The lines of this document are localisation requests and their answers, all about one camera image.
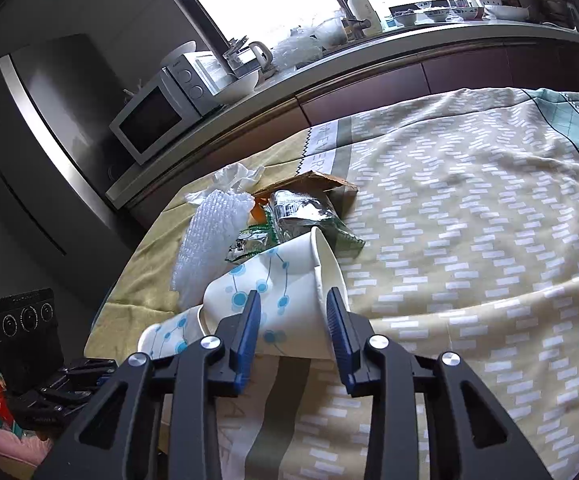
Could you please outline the white paper cup blue dots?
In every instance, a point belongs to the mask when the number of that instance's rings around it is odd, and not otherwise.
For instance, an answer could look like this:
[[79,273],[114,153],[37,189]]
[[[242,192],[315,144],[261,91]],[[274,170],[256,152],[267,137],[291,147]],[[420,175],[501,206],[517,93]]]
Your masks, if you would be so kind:
[[242,312],[254,290],[261,302],[258,354],[332,361],[326,316],[332,288],[339,290],[347,306],[343,272],[322,231],[312,228],[212,281],[204,292],[199,319],[213,333],[222,318]]

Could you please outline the kitchen counter with cabinets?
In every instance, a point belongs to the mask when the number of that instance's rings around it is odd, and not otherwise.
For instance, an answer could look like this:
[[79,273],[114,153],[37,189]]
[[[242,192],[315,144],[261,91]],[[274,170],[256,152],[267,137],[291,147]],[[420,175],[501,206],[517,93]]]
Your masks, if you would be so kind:
[[132,166],[107,196],[150,226],[184,184],[303,129],[419,96],[488,87],[579,91],[579,32],[466,22],[361,42],[274,76],[150,162]]

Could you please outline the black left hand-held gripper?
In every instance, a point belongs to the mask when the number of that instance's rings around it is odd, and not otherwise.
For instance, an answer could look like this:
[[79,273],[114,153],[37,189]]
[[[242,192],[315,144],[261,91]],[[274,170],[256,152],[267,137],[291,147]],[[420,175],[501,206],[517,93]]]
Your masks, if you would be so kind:
[[76,360],[58,370],[44,386],[19,396],[7,393],[7,407],[22,430],[58,439],[117,367],[111,359]]

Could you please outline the black gauge device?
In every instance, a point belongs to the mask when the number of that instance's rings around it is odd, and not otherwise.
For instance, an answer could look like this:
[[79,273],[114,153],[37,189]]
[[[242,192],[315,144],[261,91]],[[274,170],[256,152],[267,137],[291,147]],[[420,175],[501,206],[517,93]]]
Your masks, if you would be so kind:
[[0,298],[0,374],[12,394],[39,389],[65,364],[54,292]]

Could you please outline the white bubble wrap sheet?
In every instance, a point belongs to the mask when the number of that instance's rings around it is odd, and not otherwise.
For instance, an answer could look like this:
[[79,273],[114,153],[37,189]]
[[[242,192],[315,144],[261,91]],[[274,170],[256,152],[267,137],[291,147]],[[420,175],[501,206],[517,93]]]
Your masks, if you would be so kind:
[[178,310],[201,303],[207,286],[224,272],[226,255],[246,228],[254,196],[212,191],[197,207],[180,245],[172,270],[171,289]]

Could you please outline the patterned beige tablecloth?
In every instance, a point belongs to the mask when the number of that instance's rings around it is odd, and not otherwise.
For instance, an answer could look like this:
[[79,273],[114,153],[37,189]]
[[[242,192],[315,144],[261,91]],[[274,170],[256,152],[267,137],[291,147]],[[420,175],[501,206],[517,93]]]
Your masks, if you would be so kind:
[[[258,191],[309,170],[358,187],[337,259],[350,310],[412,353],[453,350],[553,479],[579,478],[579,92],[457,90],[305,129],[239,160]],[[122,362],[178,313],[172,273],[195,207],[180,188],[97,315],[84,354]],[[224,479],[363,479],[371,399],[333,360],[261,327],[251,382],[219,401]]]

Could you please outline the orange peel piece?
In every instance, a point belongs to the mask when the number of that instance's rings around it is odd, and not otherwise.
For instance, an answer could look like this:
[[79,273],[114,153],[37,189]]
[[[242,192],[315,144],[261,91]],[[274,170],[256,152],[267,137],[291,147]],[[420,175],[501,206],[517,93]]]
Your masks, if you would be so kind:
[[268,222],[268,215],[262,203],[255,203],[254,208],[250,210],[250,218],[248,224],[250,226],[260,226],[260,224],[265,224]]

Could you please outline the stainless steel refrigerator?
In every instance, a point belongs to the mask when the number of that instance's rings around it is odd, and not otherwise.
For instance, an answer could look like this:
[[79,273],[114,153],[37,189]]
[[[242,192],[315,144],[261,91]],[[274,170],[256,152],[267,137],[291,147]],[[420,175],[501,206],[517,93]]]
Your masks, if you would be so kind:
[[0,190],[46,266],[73,283],[110,285],[140,239],[106,193],[133,159],[110,124],[116,74],[89,36],[0,55]]

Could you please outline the clear green snack wrapper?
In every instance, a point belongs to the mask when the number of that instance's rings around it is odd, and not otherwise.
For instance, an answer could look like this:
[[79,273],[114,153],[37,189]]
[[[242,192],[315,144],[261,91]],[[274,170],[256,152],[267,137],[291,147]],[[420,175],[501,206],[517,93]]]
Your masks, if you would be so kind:
[[262,221],[247,226],[226,253],[229,263],[242,263],[265,250],[289,242],[318,228],[334,252],[357,254],[364,240],[341,219],[323,192],[298,193],[278,190],[261,206]]

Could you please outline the crumpled white tissue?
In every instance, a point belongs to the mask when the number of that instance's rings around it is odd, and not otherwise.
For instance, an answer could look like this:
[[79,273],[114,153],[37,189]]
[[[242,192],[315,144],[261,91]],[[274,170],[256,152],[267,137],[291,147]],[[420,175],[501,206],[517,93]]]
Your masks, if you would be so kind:
[[233,162],[216,170],[207,188],[185,194],[185,200],[189,204],[199,206],[214,191],[233,194],[250,192],[258,184],[263,173],[263,166],[249,169],[241,162]]

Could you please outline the brown torn paper bag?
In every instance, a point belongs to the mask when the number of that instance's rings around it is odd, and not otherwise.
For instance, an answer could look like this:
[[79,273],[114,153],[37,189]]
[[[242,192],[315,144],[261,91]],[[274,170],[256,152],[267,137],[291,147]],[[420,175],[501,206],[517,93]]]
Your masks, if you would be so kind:
[[[343,178],[309,170],[268,185],[252,193],[252,196],[254,196],[254,203],[262,203],[271,214],[276,214],[278,220],[318,220],[324,216],[325,209],[323,205],[319,205],[319,201],[330,192],[340,188],[344,194],[355,195],[359,191],[355,184]],[[272,200],[272,195],[282,190],[303,197]]]

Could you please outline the white microwave oven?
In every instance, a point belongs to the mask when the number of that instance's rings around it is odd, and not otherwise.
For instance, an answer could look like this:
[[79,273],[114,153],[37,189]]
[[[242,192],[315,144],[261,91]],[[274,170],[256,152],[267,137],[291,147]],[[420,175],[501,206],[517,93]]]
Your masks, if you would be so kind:
[[163,66],[110,124],[139,165],[199,124],[235,81],[210,51],[183,53]]

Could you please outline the white bowl on counter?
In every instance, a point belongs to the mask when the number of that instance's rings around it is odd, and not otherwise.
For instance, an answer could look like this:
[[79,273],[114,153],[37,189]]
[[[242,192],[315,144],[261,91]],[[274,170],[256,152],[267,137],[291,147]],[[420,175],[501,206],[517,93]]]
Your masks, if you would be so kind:
[[214,99],[221,106],[230,106],[245,99],[254,92],[260,77],[259,70],[255,70],[245,76],[238,78],[220,90]]

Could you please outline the white electric kettle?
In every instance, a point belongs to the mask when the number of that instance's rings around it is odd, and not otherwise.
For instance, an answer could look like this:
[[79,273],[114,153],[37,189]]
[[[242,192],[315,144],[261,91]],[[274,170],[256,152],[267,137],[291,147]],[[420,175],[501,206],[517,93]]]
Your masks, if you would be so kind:
[[261,41],[250,41],[246,44],[239,40],[224,53],[223,57],[237,78],[259,72],[265,80],[276,73],[273,52]]

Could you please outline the clear plastic bag on counter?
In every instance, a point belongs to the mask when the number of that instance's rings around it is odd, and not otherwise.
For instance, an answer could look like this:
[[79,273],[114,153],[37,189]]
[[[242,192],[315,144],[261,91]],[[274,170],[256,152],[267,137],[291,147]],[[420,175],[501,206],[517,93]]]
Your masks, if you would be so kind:
[[301,27],[280,41],[272,52],[272,65],[276,70],[289,70],[323,58],[329,51],[347,44],[341,18],[329,18],[318,25]]

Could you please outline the white dish on counter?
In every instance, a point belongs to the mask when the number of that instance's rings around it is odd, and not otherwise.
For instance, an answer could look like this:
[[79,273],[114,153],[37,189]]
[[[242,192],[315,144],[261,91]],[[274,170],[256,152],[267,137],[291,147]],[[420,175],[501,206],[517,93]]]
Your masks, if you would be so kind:
[[529,20],[529,11],[520,6],[503,6],[503,4],[486,4],[486,12],[503,21],[525,22]]

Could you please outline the white soap dispenser bottle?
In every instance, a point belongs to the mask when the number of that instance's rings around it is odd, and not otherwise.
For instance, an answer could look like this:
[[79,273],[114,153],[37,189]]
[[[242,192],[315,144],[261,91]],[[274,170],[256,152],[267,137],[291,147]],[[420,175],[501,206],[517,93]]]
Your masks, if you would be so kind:
[[383,32],[381,19],[370,0],[347,0],[347,3],[357,21],[369,24],[363,29],[365,36],[374,37]]

